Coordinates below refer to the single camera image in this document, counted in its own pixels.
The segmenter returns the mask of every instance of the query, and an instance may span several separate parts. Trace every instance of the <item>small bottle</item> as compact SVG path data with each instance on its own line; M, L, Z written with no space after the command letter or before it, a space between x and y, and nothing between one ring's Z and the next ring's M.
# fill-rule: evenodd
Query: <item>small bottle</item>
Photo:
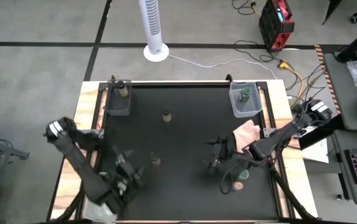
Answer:
M235 190L235 191L240 191L243 189L243 184L239 181L235 181L232 185L232 188Z
M249 171L246 169L246 170L243 170L239 176L238 176L238 180L246 180L249 178Z
M116 86L117 86L118 92L120 93L120 95L122 97L128 96L128 90L127 90L127 87L123 81L121 81L121 80L117 81Z
M153 165L155 166L160 165L161 159L154 152L151 152L150 159Z
M163 115L163 121L170 122L171 121L171 112L169 109L163 109L161 112Z
M243 88L239 93L239 102L246 103L252 94L252 89L250 87Z

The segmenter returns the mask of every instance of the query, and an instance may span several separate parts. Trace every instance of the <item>green bottle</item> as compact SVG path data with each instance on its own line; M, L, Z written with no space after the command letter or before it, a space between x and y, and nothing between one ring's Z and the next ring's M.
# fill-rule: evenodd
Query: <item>green bottle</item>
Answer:
M252 89L250 87L243 88L239 93L239 102L246 103L252 94Z

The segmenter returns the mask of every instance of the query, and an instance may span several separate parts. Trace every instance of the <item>clear plastic container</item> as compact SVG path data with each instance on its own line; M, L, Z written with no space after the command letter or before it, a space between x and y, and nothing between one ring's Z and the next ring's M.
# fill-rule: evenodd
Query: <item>clear plastic container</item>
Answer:
M240 93L244 88L251 89L250 97L245 103L240 101ZM262 109L259 89L254 82L231 82L229 87L229 98L231 99L232 110L237 118L254 116Z
M123 81L128 92L127 96L124 97L120 94L119 89L116 85L117 82ZM128 116L131 113L131 97L132 97L132 84L130 80L115 80L112 86L112 94L110 95L110 101L108 106L108 114L111 116Z

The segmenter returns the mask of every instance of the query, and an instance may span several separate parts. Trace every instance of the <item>pink cloth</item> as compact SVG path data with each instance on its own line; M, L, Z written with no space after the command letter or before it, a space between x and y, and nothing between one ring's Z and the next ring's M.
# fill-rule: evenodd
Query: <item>pink cloth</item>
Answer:
M254 125L252 120L246 121L233 131L236 141L236 151L242 152L242 148L260 139L260 127Z

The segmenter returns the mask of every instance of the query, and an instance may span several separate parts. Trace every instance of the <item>chair wheel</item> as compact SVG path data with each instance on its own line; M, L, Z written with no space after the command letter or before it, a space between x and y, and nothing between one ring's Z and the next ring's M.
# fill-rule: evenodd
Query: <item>chair wheel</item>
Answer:
M343 199L345 199L345 196L343 194L336 195L336 200L343 200Z
M350 17L351 23L357 23L357 12Z

